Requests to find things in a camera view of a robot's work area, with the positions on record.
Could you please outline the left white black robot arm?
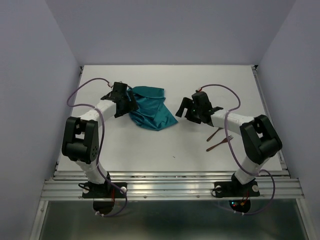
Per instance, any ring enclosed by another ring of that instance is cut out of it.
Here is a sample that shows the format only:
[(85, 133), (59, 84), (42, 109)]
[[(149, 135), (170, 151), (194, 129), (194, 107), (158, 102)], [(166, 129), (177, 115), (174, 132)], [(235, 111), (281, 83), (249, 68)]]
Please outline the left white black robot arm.
[(95, 184), (95, 193), (106, 197), (111, 193), (111, 180), (100, 164), (105, 121), (136, 111), (138, 104), (132, 91), (125, 90), (111, 91), (95, 106), (85, 103), (78, 106), (91, 109), (66, 120), (61, 152), (81, 168), (89, 183)]

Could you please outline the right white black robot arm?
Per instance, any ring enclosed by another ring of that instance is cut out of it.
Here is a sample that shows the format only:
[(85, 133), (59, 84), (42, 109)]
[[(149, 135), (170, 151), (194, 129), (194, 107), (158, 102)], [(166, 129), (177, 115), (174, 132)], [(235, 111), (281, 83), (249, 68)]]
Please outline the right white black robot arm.
[(231, 192), (235, 195), (246, 192), (248, 183), (283, 147), (282, 141), (266, 115), (244, 116), (230, 113), (220, 106), (212, 107), (204, 92), (195, 93), (191, 98), (184, 97), (175, 115), (181, 118), (184, 111), (186, 111), (184, 117), (188, 121), (222, 128), (241, 136), (246, 156), (242, 163), (236, 161), (239, 169), (234, 173), (235, 180), (230, 182)]

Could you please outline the teal cloth napkin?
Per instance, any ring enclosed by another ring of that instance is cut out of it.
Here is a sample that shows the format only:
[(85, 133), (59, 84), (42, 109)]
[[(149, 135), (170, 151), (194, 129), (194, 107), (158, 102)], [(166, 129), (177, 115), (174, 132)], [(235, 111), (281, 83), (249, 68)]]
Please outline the teal cloth napkin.
[(133, 94), (138, 109), (129, 113), (130, 119), (139, 127), (161, 131), (178, 123), (165, 105), (165, 90), (159, 87), (136, 86), (128, 89)]

